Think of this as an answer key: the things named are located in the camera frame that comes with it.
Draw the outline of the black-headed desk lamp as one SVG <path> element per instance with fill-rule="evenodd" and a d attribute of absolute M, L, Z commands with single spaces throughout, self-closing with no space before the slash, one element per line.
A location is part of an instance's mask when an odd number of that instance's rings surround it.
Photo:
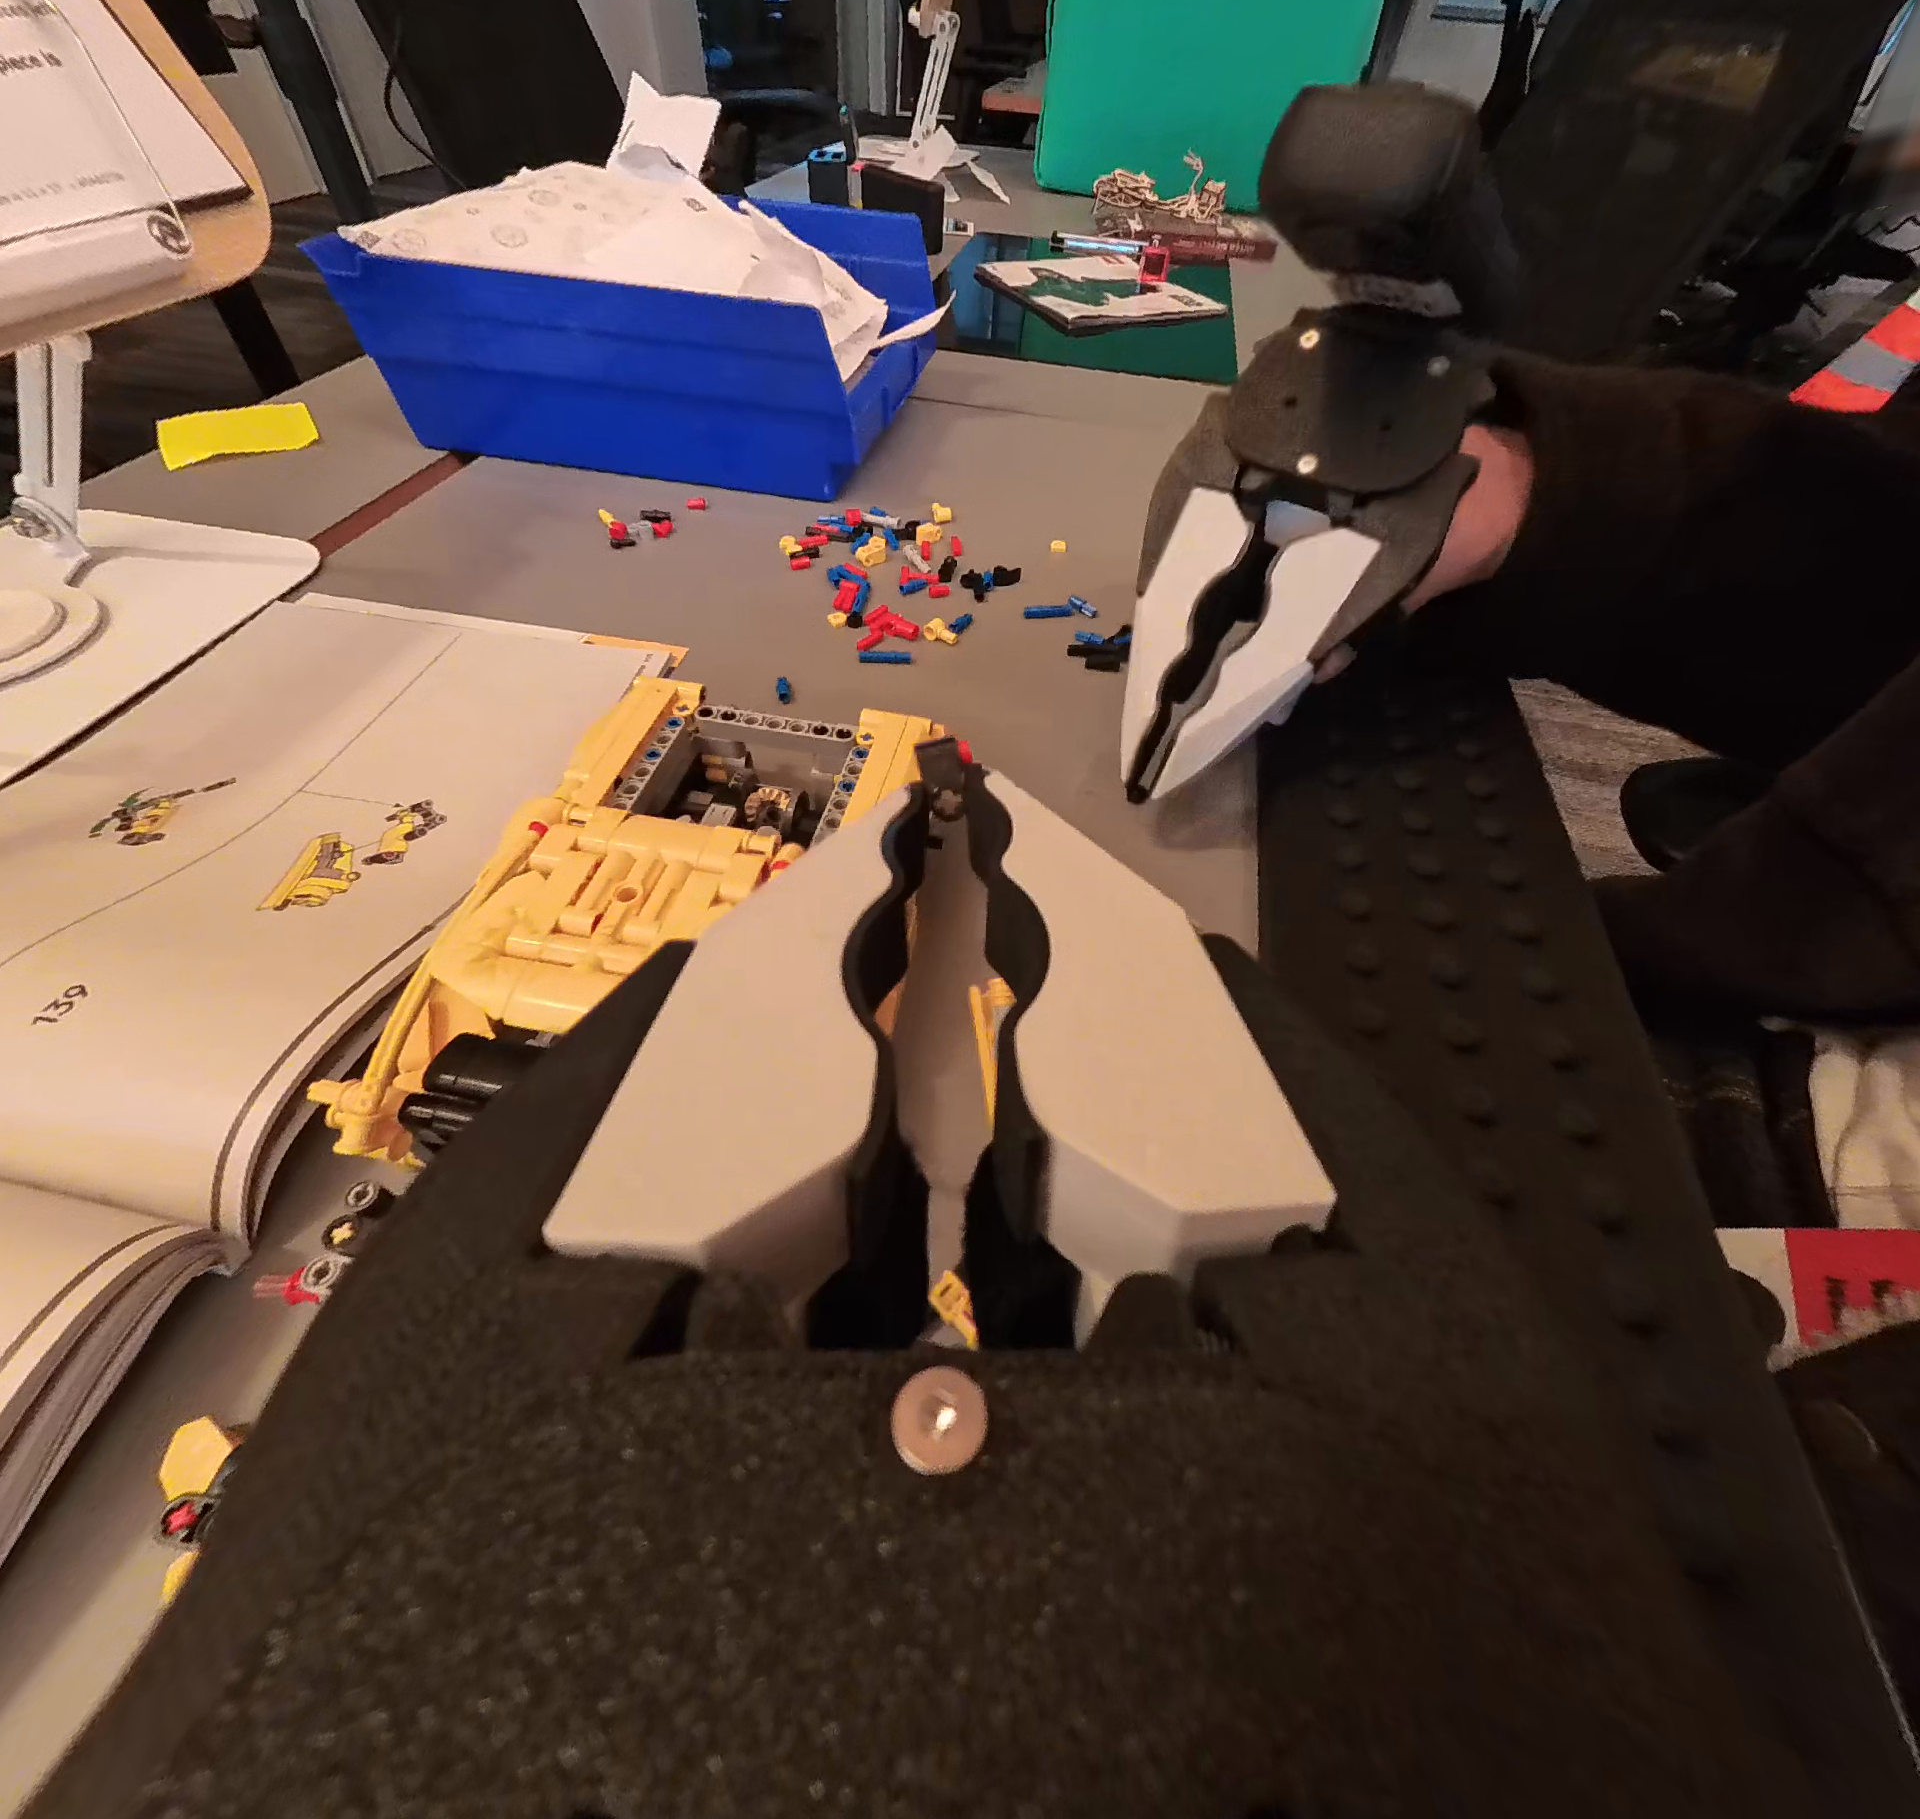
<path fill-rule="evenodd" d="M 852 201 L 964 173 L 970 190 L 1010 205 L 1001 179 L 981 162 L 977 131 L 988 114 L 988 83 L 1025 70 L 1010 0 L 894 0 L 901 79 L 913 83 L 908 114 L 843 105 Z"/>

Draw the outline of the red printed label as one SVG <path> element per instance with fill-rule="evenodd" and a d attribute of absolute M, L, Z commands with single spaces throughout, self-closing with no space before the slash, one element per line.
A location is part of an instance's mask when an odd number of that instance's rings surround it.
<path fill-rule="evenodd" d="M 1920 1319 L 1920 1233 L 1797 1225 L 1782 1233 L 1792 1352 L 1831 1352 Z"/>

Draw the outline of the orange traffic cone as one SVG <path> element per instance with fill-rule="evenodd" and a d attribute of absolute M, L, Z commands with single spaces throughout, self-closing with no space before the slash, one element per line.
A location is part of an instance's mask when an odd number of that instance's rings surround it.
<path fill-rule="evenodd" d="M 1879 414 L 1920 370 L 1920 296 L 1891 305 L 1856 344 L 1813 370 L 1792 403 L 1824 414 Z"/>

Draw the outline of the small black box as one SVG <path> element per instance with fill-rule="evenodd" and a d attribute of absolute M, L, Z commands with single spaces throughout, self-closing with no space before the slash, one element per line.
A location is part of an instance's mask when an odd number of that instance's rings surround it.
<path fill-rule="evenodd" d="M 927 259 L 950 250 L 950 181 L 942 173 L 904 173 L 894 162 L 872 162 L 838 148 L 806 152 L 806 201 L 861 215 L 901 215 L 916 224 Z"/>

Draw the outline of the grey desk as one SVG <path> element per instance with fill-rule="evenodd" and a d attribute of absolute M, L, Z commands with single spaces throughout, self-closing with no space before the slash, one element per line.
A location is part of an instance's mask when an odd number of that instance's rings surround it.
<path fill-rule="evenodd" d="M 96 508 L 192 498 L 211 527 L 321 533 L 429 463 L 392 391 L 358 359 L 308 389 L 326 439 L 312 453 L 211 463 L 162 482 L 136 457 L 89 484 Z M 1202 404 L 1202 389 L 1065 364 L 937 354 L 847 505 L 942 498 L 964 523 L 1045 527 L 1087 537 L 1102 582 L 1133 607 L 1150 484 Z M 692 679 L 732 702 L 789 671 L 812 718 L 864 702 L 922 710 L 1010 773 L 1087 840 L 1176 897 L 1206 930 L 1255 942 L 1251 755 L 1235 755 L 1168 805 L 1116 794 L 1116 681 L 1065 662 L 1025 679 L 988 653 L 864 679 L 823 648 L 821 607 L 771 550 L 789 517 L 764 494 L 711 494 L 674 537 L 610 553 L 597 508 L 683 505 L 684 488 L 544 463 L 471 457 L 378 531 L 326 559 L 318 588 L 389 607 L 439 607 L 570 634 L 683 642 Z M 312 1304 L 256 1300 L 339 1212 L 348 1163 L 321 1127 L 286 1150 L 256 1250 L 236 1274 L 195 1279 L 155 1325 L 110 1406 L 6 1566 L 6 1808 L 24 1807 L 93 1717 L 162 1607 L 155 1461 L 178 1420 L 250 1420 L 303 1342 Z"/>

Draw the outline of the green board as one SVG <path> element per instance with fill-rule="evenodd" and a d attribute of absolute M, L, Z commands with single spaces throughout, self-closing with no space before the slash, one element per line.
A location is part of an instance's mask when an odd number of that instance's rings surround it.
<path fill-rule="evenodd" d="M 1311 83 L 1357 79 L 1387 0 L 1045 0 L 1035 179 L 1087 196 L 1102 173 L 1186 190 L 1193 163 L 1235 215 Z"/>

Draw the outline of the printed instruction sheet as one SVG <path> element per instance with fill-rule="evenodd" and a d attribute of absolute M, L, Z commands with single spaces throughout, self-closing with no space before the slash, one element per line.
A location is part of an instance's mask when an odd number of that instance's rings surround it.
<path fill-rule="evenodd" d="M 245 196 L 106 0 L 0 0 L 0 241 Z"/>

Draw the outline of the yellow sticky note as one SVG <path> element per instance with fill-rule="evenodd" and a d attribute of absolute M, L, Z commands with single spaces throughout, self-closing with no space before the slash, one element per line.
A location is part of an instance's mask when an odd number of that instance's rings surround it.
<path fill-rule="evenodd" d="M 321 439 L 303 403 L 256 403 L 240 409 L 192 409 L 155 417 L 155 453 L 171 472 L 214 457 L 294 453 Z"/>

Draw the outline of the small coloured brick model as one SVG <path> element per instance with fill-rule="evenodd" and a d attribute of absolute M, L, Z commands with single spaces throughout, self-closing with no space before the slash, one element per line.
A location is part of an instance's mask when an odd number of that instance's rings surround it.
<path fill-rule="evenodd" d="M 1186 152 L 1187 189 L 1164 196 L 1150 173 L 1111 170 L 1089 189 L 1089 229 L 1104 241 L 1164 250 L 1178 267 L 1273 262 L 1276 237 L 1224 208 L 1224 181 Z"/>

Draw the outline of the black mesh office chair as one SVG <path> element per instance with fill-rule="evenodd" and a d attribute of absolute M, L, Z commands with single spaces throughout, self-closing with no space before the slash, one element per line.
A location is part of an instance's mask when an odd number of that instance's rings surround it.
<path fill-rule="evenodd" d="M 1517 250 L 1500 340 L 1634 354 L 1792 148 L 1847 118 L 1905 0 L 1560 0 L 1493 140 Z"/>

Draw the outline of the building instruction booklet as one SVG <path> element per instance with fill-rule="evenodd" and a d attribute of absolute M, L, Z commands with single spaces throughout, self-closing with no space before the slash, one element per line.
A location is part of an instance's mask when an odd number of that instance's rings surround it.
<path fill-rule="evenodd" d="M 683 653 L 318 593 L 6 786 L 6 1554 L 510 805 Z"/>

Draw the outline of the white document stand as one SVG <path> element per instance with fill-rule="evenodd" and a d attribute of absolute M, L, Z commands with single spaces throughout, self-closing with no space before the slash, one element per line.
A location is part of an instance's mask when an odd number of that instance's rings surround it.
<path fill-rule="evenodd" d="M 16 463 L 0 533 L 0 773 L 16 778 L 89 735 L 321 568 L 303 537 L 83 513 L 89 332 L 240 286 L 267 252 L 256 163 L 144 0 L 106 0 L 245 173 L 236 201 L 0 244 L 0 354 Z"/>

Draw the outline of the yellow brick car model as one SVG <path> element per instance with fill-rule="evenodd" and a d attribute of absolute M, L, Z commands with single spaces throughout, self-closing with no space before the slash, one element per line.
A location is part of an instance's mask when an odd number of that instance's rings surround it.
<path fill-rule="evenodd" d="M 264 1274 L 255 1292 L 321 1304 L 400 1181 L 662 947 L 695 947 L 880 794 L 913 786 L 913 744 L 939 733 L 889 710 L 852 728 L 740 711 L 706 702 L 697 681 L 635 679 L 551 794 L 500 835 L 367 1069 L 308 1088 L 332 1150 L 359 1166 L 303 1265 Z"/>

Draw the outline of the pile of coloured brick pins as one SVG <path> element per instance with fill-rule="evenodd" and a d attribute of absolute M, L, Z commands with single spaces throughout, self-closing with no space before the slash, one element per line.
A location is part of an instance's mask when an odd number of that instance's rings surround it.
<path fill-rule="evenodd" d="M 1025 679 L 1036 662 L 1116 679 L 1133 662 L 1133 609 L 1102 582 L 1087 537 L 1045 527 L 956 523 L 950 505 L 916 513 L 823 508 L 789 517 L 771 550 L 821 607 L 852 662 L 908 668 L 988 653 Z"/>

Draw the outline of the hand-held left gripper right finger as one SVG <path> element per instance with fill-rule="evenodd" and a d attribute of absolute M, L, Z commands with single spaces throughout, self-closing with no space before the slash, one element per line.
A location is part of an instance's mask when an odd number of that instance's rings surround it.
<path fill-rule="evenodd" d="M 1010 993 L 964 1212 L 981 1342 L 1087 1342 L 1127 1279 L 1328 1230 L 1337 1186 L 1255 1040 L 1251 957 L 1008 774 L 965 773 L 964 799 Z"/>

